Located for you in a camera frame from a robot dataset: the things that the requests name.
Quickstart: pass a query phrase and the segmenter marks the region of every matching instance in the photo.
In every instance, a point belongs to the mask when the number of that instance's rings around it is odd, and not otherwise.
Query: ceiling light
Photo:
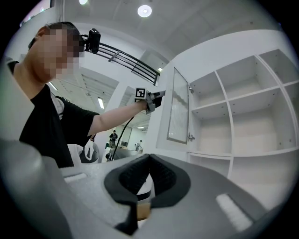
[[[56,87],[51,82],[49,82],[49,84],[57,91]]]
[[[151,7],[148,5],[142,5],[138,8],[138,15],[141,17],[148,17],[151,15]]]
[[[98,98],[98,102],[99,102],[99,104],[100,104],[100,107],[101,107],[102,109],[104,109],[103,100],[102,100],[101,98]]]
[[[87,3],[87,0],[79,0],[81,5],[84,5],[85,3]]]

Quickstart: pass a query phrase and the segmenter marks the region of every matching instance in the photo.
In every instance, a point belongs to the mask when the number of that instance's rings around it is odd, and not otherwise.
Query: black railing
[[[131,72],[143,77],[144,79],[156,85],[160,73],[151,68],[146,63],[138,60],[130,54],[123,52],[115,47],[100,43],[99,51],[96,55],[107,58],[109,62],[116,62],[127,67]]]

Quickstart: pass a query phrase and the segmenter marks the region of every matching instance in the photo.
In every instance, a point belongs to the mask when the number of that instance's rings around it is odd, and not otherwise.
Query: door hinge
[[[191,86],[190,86],[190,85],[189,85],[189,90],[190,90],[191,94],[193,94],[193,93],[194,93],[194,90],[191,88]]]
[[[192,134],[190,134],[190,132],[189,132],[188,141],[192,142],[192,140],[194,140],[194,139],[195,139],[194,136]]]

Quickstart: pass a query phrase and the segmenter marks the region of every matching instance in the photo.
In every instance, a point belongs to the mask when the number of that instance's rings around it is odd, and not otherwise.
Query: cabinet door
[[[161,104],[163,107],[157,108],[154,112],[161,116],[160,122],[157,122],[159,130],[156,148],[186,152],[189,143],[190,111],[188,83],[172,63],[163,69],[159,80],[165,83],[166,93]]]
[[[167,139],[187,144],[189,129],[189,87],[185,78],[174,68],[171,113]]]

